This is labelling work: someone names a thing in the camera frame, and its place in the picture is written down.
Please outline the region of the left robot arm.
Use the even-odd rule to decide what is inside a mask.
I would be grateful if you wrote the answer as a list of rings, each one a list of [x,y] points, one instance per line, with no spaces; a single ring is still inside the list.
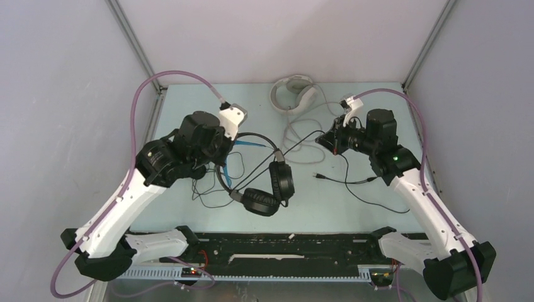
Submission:
[[[165,257],[195,260],[198,238],[189,227],[136,235],[130,226],[177,180],[201,178],[207,164],[223,164],[246,116],[234,107],[217,115],[196,111],[185,116],[179,128],[135,152],[133,166],[102,208],[84,226],[62,232],[78,271],[111,281],[141,262]]]

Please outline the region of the black and blue gaming headset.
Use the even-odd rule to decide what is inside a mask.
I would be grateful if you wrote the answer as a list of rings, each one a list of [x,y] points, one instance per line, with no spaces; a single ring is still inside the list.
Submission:
[[[271,151],[237,184],[228,185],[221,165],[214,167],[215,179],[231,201],[252,214],[271,217],[280,208],[288,207],[290,198],[295,194],[292,168],[284,152],[272,139],[250,131],[237,135],[237,138],[245,137],[260,139]]]

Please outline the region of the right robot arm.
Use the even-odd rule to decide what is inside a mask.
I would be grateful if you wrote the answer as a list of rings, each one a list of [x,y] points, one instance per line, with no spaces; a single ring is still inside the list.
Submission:
[[[372,262],[398,260],[420,273],[441,300],[473,288],[477,299],[482,299],[496,250],[490,242],[478,242],[446,208],[425,178],[420,161],[398,143],[397,122],[391,110],[369,111],[365,126],[357,126],[353,115],[346,113],[315,142],[334,155],[347,150],[367,155],[376,176],[404,200],[429,240],[429,245],[423,245],[383,227],[373,233],[374,241],[366,246]]]

